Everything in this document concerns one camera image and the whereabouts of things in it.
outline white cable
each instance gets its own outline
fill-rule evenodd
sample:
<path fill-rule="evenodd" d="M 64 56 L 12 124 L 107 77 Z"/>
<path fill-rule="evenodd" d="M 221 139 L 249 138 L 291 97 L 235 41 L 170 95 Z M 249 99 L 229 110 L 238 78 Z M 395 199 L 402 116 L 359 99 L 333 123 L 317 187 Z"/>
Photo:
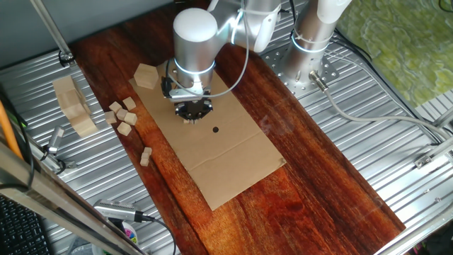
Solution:
<path fill-rule="evenodd" d="M 244 6 L 244 0 L 241 0 L 241 8 L 242 9 L 245 9 L 245 6 Z M 215 97 L 218 97 L 218 96 L 223 96 L 224 94 L 227 94 L 229 93 L 230 91 L 232 91 L 234 88 L 236 88 L 236 86 L 239 84 L 239 82 L 242 80 L 242 76 L 243 74 L 246 72 L 246 68 L 247 68 L 247 63 L 248 63 L 248 49 L 249 49 L 249 46 L 248 46 L 248 24 L 247 24 L 247 15 L 246 15 L 246 12 L 247 11 L 244 11 L 243 13 L 243 22 L 244 22 L 244 28 L 245 28 L 245 32 L 246 32 L 246 61 L 244 62 L 243 64 L 243 68 L 242 68 L 242 72 L 241 74 L 239 75 L 239 78 L 236 80 L 236 82 L 233 84 L 233 86 L 231 86 L 229 89 L 227 89 L 226 91 L 223 91 L 221 93 L 217 93 L 215 95 L 203 95 L 203 94 L 198 94 L 198 93 L 195 93 L 195 92 L 192 92 L 190 90 L 188 90 L 187 88 L 185 88 L 183 85 L 179 84 L 178 81 L 175 80 L 175 78 L 173 77 L 173 75 L 171 75 L 170 73 L 168 73 L 168 75 L 170 76 L 170 79 L 171 81 L 173 81 L 180 89 L 188 92 L 189 94 L 192 94 L 194 96 L 199 96 L 199 97 L 203 97 L 203 98 L 215 98 Z"/>
<path fill-rule="evenodd" d="M 362 65 L 358 64 L 356 61 L 354 61 L 354 60 L 348 58 L 347 56 L 341 56 L 341 55 L 340 55 L 339 53 L 337 53 L 337 52 L 335 52 L 336 55 L 332 55 L 332 54 L 330 54 L 330 53 L 327 52 L 327 51 L 326 51 L 325 53 L 326 53 L 327 55 L 331 56 L 331 57 L 336 58 L 337 60 L 342 60 L 342 61 L 349 62 L 349 63 L 355 65 L 356 67 L 359 67 L 359 68 L 362 69 L 363 71 L 365 71 L 365 72 L 373 79 L 373 81 L 376 82 L 376 84 L 379 85 L 379 86 L 381 87 L 381 89 L 387 94 L 387 96 L 389 96 L 389 98 L 391 98 L 391 99 L 393 100 L 393 102 L 394 102 L 397 106 L 401 107 L 401 109 L 403 109 L 407 114 L 409 114 L 410 116 L 413 117 L 413 115 L 412 115 L 408 110 L 406 110 L 400 103 L 398 103 L 398 101 L 396 101 L 396 100 L 390 95 L 390 93 L 389 93 L 386 89 L 384 89 L 384 87 L 381 86 L 381 84 L 376 80 L 376 78 L 374 78 L 374 76 L 373 76 L 366 68 L 364 68 Z"/>
<path fill-rule="evenodd" d="M 441 135 L 446 140 L 448 140 L 450 138 L 447 135 L 447 133 L 445 133 L 443 130 L 439 129 L 438 127 L 435 127 L 435 126 L 433 126 L 433 125 L 431 125 L 431 124 L 429 124 L 429 123 L 427 123 L 425 121 L 422 121 L 422 120 L 419 120 L 419 119 L 416 119 L 416 118 L 412 118 L 412 117 L 406 117 L 406 116 L 382 116 L 382 117 L 376 117 L 376 118 L 357 118 L 357 117 L 353 117 L 351 115 L 348 115 L 344 111 L 342 111 L 337 106 L 337 104 L 333 100 L 333 98 L 332 98 L 331 94 L 328 92 L 328 90 L 324 91 L 324 93 L 327 96 L 328 100 L 331 102 L 332 106 L 338 111 L 338 113 L 341 116 L 343 116 L 344 118 L 347 118 L 349 120 L 359 121 L 359 122 L 372 122 L 372 121 L 384 121 L 384 120 L 405 120 L 405 121 L 409 121 L 409 122 L 412 122 L 412 123 L 423 125 L 423 126 L 429 128 L 430 130 L 435 131 L 437 134 Z"/>
<path fill-rule="evenodd" d="M 381 84 L 374 78 L 374 76 L 364 67 L 362 67 L 360 64 L 356 63 L 355 61 L 353 61 L 352 59 L 346 57 L 346 56 L 342 56 L 342 57 L 338 57 L 338 53 L 336 53 L 336 55 L 332 55 L 330 54 L 329 52 L 326 51 L 326 54 L 331 56 L 331 57 L 334 57 L 338 60 L 342 60 L 342 61 L 346 61 L 346 62 L 349 62 L 351 64 L 354 64 L 356 67 L 359 67 L 360 69 L 362 69 L 363 71 L 365 71 L 373 80 L 374 82 L 376 82 L 382 90 L 384 90 L 387 94 L 387 96 L 389 96 L 390 98 L 392 98 L 389 94 L 389 92 L 387 92 L 387 90 L 385 90 L 384 88 L 382 88 Z M 443 131 L 441 130 L 440 128 L 438 127 L 435 127 L 434 125 L 431 125 L 429 124 L 428 122 L 426 121 L 423 121 L 423 120 L 419 120 L 417 118 L 414 118 L 414 117 L 403 117 L 403 116 L 382 116 L 382 117 L 378 117 L 378 118 L 356 118 L 356 117 L 352 117 L 348 114 L 346 114 L 345 112 L 343 112 L 341 109 L 339 109 L 339 107 L 335 104 L 335 102 L 333 101 L 331 95 L 327 92 L 326 93 L 326 96 L 328 97 L 329 101 L 332 103 L 333 107 L 345 118 L 347 119 L 350 119 L 350 120 L 354 120 L 354 121 L 362 121 L 362 122 L 369 122 L 369 121 L 383 121 L 383 120 L 405 120 L 405 121 L 409 121 L 409 122 L 412 122 L 412 123 L 417 123 L 417 124 L 420 124 L 420 125 L 423 125 L 425 126 L 426 128 L 436 132 L 437 134 L 441 135 L 443 138 L 445 139 L 449 139 L 449 136 Z M 396 105 L 398 105 L 399 107 L 401 107 L 402 109 L 404 109 L 403 106 L 401 106 L 397 101 L 394 100 L 394 103 L 396 103 Z"/>

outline wooden piece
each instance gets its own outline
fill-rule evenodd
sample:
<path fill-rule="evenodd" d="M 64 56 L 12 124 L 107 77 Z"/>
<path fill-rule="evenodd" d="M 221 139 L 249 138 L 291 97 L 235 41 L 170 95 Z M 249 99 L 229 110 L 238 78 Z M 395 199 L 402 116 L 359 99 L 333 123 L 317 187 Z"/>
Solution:
<path fill-rule="evenodd" d="M 153 149 L 151 149 L 150 147 L 145 147 L 144 150 L 143 150 L 143 153 L 147 153 L 147 154 L 150 154 L 153 152 Z"/>
<path fill-rule="evenodd" d="M 139 63 L 157 66 L 173 56 L 174 17 L 166 6 L 71 46 L 103 109 L 137 97 L 127 81 Z M 232 46 L 217 56 L 227 86 L 244 58 Z M 140 121 L 120 136 L 182 254 L 373 254 L 404 229 L 256 54 L 234 95 L 287 164 L 214 212 L 140 100 Z M 154 148 L 146 168 L 144 145 Z"/>
<path fill-rule="evenodd" d="M 121 135 L 128 136 L 132 128 L 127 123 L 120 123 L 117 130 Z"/>
<path fill-rule="evenodd" d="M 108 106 L 114 113 L 118 113 L 120 109 L 122 109 L 121 105 L 118 102 L 113 102 L 110 106 Z"/>
<path fill-rule="evenodd" d="M 132 97 L 128 97 L 125 100 L 123 100 L 122 102 L 125 104 L 128 111 L 130 111 L 136 107 L 134 99 L 132 99 Z"/>
<path fill-rule="evenodd" d="M 118 120 L 125 121 L 126 114 L 127 114 L 127 110 L 121 108 L 121 109 L 118 110 L 118 112 L 116 113 L 116 117 L 118 118 Z"/>
<path fill-rule="evenodd" d="M 126 113 L 124 121 L 129 125 L 135 125 L 137 122 L 137 115 L 135 115 L 135 113 Z"/>
<path fill-rule="evenodd" d="M 69 119 L 69 123 L 71 123 L 73 129 L 81 137 L 85 137 L 98 131 L 98 128 L 94 125 L 93 121 L 90 119 L 90 116 L 86 113 Z"/>
<path fill-rule="evenodd" d="M 149 165 L 149 158 L 143 158 L 140 160 L 140 166 L 148 166 Z"/>
<path fill-rule="evenodd" d="M 115 112 L 113 110 L 105 112 L 105 121 L 107 124 L 116 123 Z"/>
<path fill-rule="evenodd" d="M 159 80 L 156 67 L 140 63 L 134 74 L 135 82 L 140 87 L 154 89 Z"/>

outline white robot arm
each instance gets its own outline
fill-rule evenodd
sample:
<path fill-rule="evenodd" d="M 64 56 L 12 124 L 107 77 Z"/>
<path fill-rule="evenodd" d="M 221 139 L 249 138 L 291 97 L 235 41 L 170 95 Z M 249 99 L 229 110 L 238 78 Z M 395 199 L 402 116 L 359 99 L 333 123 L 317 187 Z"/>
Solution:
<path fill-rule="evenodd" d="M 214 59 L 225 44 L 247 47 L 248 42 L 250 50 L 262 52 L 270 42 L 281 9 L 280 0 L 243 1 L 213 0 L 207 10 L 189 8 L 176 16 L 175 58 L 167 63 L 170 74 L 163 78 L 162 90 L 175 103 L 175 112 L 180 117 L 197 120 L 212 110 L 210 84 Z M 308 81 L 309 72 L 319 70 L 336 22 L 350 2 L 310 0 L 305 5 L 294 27 L 293 43 L 282 59 L 285 75 Z M 183 89 L 174 89 L 173 83 Z"/>

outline metal bracket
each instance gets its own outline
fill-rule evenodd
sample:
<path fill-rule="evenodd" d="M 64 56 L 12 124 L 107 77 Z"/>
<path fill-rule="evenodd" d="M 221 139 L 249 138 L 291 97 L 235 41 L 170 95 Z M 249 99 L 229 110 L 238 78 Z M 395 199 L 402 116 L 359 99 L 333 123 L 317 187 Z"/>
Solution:
<path fill-rule="evenodd" d="M 426 164 L 433 162 L 436 158 L 445 155 L 453 149 L 453 137 L 445 140 L 443 143 L 436 146 L 436 148 L 425 153 L 421 158 L 414 161 L 415 166 L 420 169 Z"/>
<path fill-rule="evenodd" d="M 278 78 L 283 81 L 283 84 L 291 91 L 291 93 L 296 97 L 299 98 L 304 94 L 307 94 L 313 90 L 317 90 L 318 86 L 311 82 L 309 84 L 302 84 L 301 82 L 296 82 L 292 79 L 288 79 L 284 75 L 282 75 L 280 69 L 280 59 L 283 54 L 287 51 L 288 45 L 283 45 L 275 50 L 265 53 L 261 55 L 261 58 L 270 66 L 270 68 L 276 73 Z M 323 71 L 319 72 L 319 76 L 321 77 L 322 81 L 326 84 L 331 83 L 338 79 L 340 74 L 338 71 L 333 67 L 333 65 L 328 61 L 326 57 L 322 59 Z"/>

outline metal mounting plate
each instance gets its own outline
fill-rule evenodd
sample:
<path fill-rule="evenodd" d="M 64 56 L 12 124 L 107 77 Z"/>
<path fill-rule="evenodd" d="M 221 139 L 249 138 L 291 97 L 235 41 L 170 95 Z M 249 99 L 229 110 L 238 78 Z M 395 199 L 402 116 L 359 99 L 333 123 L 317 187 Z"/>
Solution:
<path fill-rule="evenodd" d="M 261 55 L 264 62 L 270 66 L 270 68 L 274 71 L 276 75 L 283 81 L 283 84 L 287 86 L 287 88 L 299 98 L 304 94 L 307 94 L 315 89 L 318 89 L 318 86 L 315 85 L 314 82 L 309 84 L 303 84 L 300 81 L 296 82 L 293 79 L 289 79 L 288 77 L 282 75 L 282 70 L 280 69 L 280 60 L 282 59 L 284 53 L 286 52 L 288 45 L 283 45 L 275 50 L 269 51 L 268 53 Z M 335 81 L 339 77 L 339 73 L 333 67 L 333 65 L 327 60 L 326 57 L 323 57 L 323 71 L 319 74 L 319 76 L 327 83 L 331 83 Z"/>

